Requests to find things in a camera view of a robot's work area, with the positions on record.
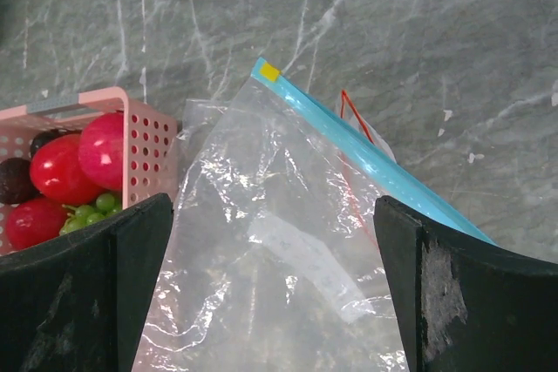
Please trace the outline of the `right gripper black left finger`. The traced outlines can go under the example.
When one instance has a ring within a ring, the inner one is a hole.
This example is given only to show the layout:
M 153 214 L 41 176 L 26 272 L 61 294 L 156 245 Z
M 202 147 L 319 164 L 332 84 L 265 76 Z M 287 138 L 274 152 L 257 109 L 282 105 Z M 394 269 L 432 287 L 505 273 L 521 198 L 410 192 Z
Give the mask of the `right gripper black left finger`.
M 129 371 L 174 217 L 158 193 L 1 259 L 3 371 Z

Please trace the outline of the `clear blue-zipper zip bag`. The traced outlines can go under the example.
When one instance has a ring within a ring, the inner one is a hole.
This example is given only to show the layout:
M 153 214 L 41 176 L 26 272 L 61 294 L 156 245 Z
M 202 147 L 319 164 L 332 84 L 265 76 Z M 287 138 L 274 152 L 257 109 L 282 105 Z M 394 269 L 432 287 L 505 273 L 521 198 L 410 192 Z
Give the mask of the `clear blue-zipper zip bag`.
M 137 371 L 405 371 L 373 215 L 390 195 L 480 230 L 259 58 L 187 106 L 173 231 Z

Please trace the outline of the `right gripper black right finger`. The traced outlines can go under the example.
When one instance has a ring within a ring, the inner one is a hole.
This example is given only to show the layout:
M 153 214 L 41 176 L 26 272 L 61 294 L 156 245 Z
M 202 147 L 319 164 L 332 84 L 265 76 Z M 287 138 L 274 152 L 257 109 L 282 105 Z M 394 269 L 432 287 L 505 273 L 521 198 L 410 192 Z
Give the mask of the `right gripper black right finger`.
M 384 196 L 374 227 L 411 371 L 555 371 L 557 266 Z

